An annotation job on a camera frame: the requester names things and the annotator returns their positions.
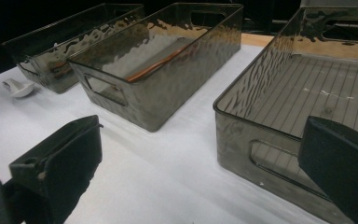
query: smoky gray plastic bin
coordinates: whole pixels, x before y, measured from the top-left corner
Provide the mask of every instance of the smoky gray plastic bin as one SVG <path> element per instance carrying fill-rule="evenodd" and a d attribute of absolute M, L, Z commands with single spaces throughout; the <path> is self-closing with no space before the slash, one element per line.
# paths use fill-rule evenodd
<path fill-rule="evenodd" d="M 69 62 L 94 104 L 155 132 L 240 49 L 241 19 L 242 5 L 176 3 Z"/>
<path fill-rule="evenodd" d="M 100 4 L 2 44 L 22 73 L 63 93 L 78 80 L 66 59 L 144 17 L 141 4 Z"/>
<path fill-rule="evenodd" d="M 351 223 L 297 155 L 308 116 L 358 132 L 358 8 L 301 8 L 213 108 L 223 167 L 328 222 Z"/>

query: small white item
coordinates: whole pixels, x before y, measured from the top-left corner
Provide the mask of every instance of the small white item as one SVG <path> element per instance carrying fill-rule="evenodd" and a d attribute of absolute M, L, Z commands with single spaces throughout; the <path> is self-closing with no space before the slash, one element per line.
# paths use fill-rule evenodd
<path fill-rule="evenodd" d="M 4 87 L 10 91 L 10 96 L 16 98 L 26 96 L 34 89 L 34 83 L 21 83 L 13 78 L 8 78 L 2 83 Z"/>

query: white tabletop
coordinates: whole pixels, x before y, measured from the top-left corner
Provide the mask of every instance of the white tabletop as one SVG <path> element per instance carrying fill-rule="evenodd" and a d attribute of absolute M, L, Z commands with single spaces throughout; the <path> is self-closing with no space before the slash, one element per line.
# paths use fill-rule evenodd
<path fill-rule="evenodd" d="M 242 45 L 156 133 L 94 105 L 80 85 L 11 98 L 2 81 L 26 79 L 17 67 L 0 74 L 0 180 L 64 124 L 98 115 L 103 161 L 65 223 L 323 223 L 217 163 L 213 101 L 261 49 Z"/>

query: black object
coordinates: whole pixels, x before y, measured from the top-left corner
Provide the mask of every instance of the black object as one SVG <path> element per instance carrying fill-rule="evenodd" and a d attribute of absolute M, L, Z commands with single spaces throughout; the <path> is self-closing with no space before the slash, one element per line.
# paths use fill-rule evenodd
<path fill-rule="evenodd" d="M 0 182 L 0 223 L 63 223 L 102 161 L 97 116 L 67 123 L 13 161 Z"/>
<path fill-rule="evenodd" d="M 243 3 L 242 31 L 258 35 L 276 35 L 295 15 L 300 0 L 237 0 Z"/>
<path fill-rule="evenodd" d="M 347 217 L 358 223 L 358 132 L 332 120 L 309 117 L 298 164 Z"/>

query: bin handle cutout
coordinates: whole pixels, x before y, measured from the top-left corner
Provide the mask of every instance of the bin handle cutout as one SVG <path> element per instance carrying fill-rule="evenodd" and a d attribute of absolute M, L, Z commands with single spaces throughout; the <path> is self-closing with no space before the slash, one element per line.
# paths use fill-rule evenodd
<path fill-rule="evenodd" d="M 358 21 L 330 20 L 324 24 L 322 36 L 326 40 L 358 42 Z"/>
<path fill-rule="evenodd" d="M 87 73 L 84 74 L 84 79 L 86 80 L 88 89 L 95 94 L 115 102 L 118 105 L 128 105 L 124 92 L 118 85 L 93 77 Z"/>
<path fill-rule="evenodd" d="M 21 63 L 17 63 L 17 65 L 18 65 L 21 69 L 23 69 L 24 71 L 27 71 L 28 73 L 30 73 L 30 74 L 32 74 L 32 75 L 34 75 L 34 76 L 36 76 L 36 77 L 40 77 L 37 72 L 31 71 L 31 70 L 29 70 L 28 68 L 25 68 L 24 66 L 22 66 L 22 63 L 29 63 L 29 64 L 31 64 L 31 62 L 30 62 L 29 59 L 27 59 L 27 60 L 25 60 L 25 61 L 23 61 L 23 62 L 21 62 Z"/>
<path fill-rule="evenodd" d="M 281 170 L 281 169 L 274 169 L 273 167 L 271 167 L 270 165 L 268 165 L 268 161 L 265 161 L 266 158 L 258 158 L 256 155 L 255 155 L 255 152 L 254 150 L 257 150 L 258 148 L 260 147 L 264 147 L 264 148 L 269 148 L 268 149 L 268 152 L 270 151 L 277 151 L 277 152 L 280 152 L 282 154 L 286 154 L 287 156 L 291 156 L 291 157 L 294 157 L 296 158 L 297 155 L 294 154 L 293 152 L 290 152 L 288 150 L 285 150 L 284 148 L 281 148 L 281 147 L 278 147 L 278 146 L 274 146 L 273 144 L 270 144 L 268 142 L 265 142 L 263 140 L 260 140 L 260 139 L 254 139 L 254 140 L 251 140 L 249 142 L 249 146 L 250 146 L 250 151 L 248 153 L 248 157 L 249 157 L 249 160 L 252 162 L 253 165 L 255 165 L 257 168 L 265 171 L 265 172 L 268 172 L 272 175 L 275 175 L 303 190 L 306 190 L 307 192 L 310 192 L 314 195 L 317 195 L 327 201 L 331 201 L 328 199 L 328 197 L 326 195 L 324 195 L 322 192 L 318 191 L 317 189 L 314 189 L 314 188 L 311 188 L 307 185 L 304 184 L 304 181 L 300 181 L 300 180 L 297 180 L 295 178 L 292 178 L 290 177 L 289 175 L 286 174 L 286 172 L 284 170 Z"/>
<path fill-rule="evenodd" d="M 215 11 L 192 11 L 191 24 L 193 26 L 212 28 L 223 21 L 227 15 L 223 12 Z"/>

